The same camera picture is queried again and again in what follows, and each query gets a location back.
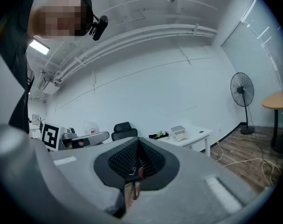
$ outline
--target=black baseboard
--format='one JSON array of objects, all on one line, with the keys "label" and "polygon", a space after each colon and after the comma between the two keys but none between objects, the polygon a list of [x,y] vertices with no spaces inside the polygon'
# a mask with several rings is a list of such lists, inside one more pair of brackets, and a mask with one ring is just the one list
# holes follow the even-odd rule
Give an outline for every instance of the black baseboard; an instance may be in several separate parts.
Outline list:
[{"label": "black baseboard", "polygon": [[[232,131],[230,131],[227,135],[225,135],[222,139],[220,139],[218,142],[221,143],[223,140],[225,140],[228,136],[230,136],[239,126],[246,125],[246,122],[241,122],[237,125],[236,128],[234,128]],[[217,145],[217,142],[211,145],[211,148],[215,147]]]}]

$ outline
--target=white desk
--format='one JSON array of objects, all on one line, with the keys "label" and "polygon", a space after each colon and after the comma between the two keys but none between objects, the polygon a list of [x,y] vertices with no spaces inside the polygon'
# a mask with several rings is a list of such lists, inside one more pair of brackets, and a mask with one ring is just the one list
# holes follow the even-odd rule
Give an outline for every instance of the white desk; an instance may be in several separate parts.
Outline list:
[{"label": "white desk", "polygon": [[185,140],[181,140],[177,142],[173,140],[173,138],[171,137],[169,133],[168,137],[164,137],[158,140],[167,142],[167,143],[170,143],[176,146],[187,147],[187,148],[192,148],[192,144],[194,144],[194,142],[196,141],[204,140],[205,145],[206,145],[206,155],[210,156],[211,147],[210,147],[208,140],[210,138],[210,134],[212,130],[200,128],[198,126],[191,126],[191,127],[186,128],[186,131],[190,134],[189,139],[185,139]]}]

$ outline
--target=black camera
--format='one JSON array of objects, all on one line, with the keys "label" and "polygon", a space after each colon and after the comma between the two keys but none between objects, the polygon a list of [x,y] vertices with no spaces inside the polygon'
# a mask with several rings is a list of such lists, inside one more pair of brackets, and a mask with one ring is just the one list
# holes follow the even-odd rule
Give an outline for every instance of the black camera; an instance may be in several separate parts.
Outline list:
[{"label": "black camera", "polygon": [[108,17],[102,16],[100,19],[98,19],[95,15],[97,22],[93,23],[93,26],[91,27],[91,30],[89,32],[89,35],[93,37],[94,41],[97,41],[100,39],[101,35],[105,31],[106,27],[108,26]]}]

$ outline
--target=ceiling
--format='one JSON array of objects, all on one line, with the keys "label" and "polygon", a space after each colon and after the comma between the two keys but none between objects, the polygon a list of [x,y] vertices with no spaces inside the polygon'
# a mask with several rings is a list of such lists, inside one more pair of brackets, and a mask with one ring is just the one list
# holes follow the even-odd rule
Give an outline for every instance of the ceiling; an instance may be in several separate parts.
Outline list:
[{"label": "ceiling", "polygon": [[[42,5],[46,0],[34,0],[33,6]],[[63,70],[75,56],[115,37],[116,35],[153,25],[191,24],[217,29],[222,14],[230,0],[92,0],[97,17],[106,15],[109,25],[99,41],[86,35],[70,41],[42,40],[50,50],[47,55],[28,48],[28,62],[35,73],[30,98],[47,100],[48,95],[39,91],[43,77],[53,77],[57,70]]]}]

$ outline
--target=fluorescent light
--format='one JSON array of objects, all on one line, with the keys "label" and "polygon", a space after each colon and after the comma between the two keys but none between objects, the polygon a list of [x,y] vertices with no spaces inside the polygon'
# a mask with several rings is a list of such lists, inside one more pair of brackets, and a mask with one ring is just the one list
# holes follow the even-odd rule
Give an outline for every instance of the fluorescent light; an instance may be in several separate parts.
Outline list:
[{"label": "fluorescent light", "polygon": [[46,55],[49,51],[49,48],[47,46],[45,46],[41,42],[38,42],[36,39],[34,39],[32,43],[30,43],[30,46],[43,53],[44,55]]}]

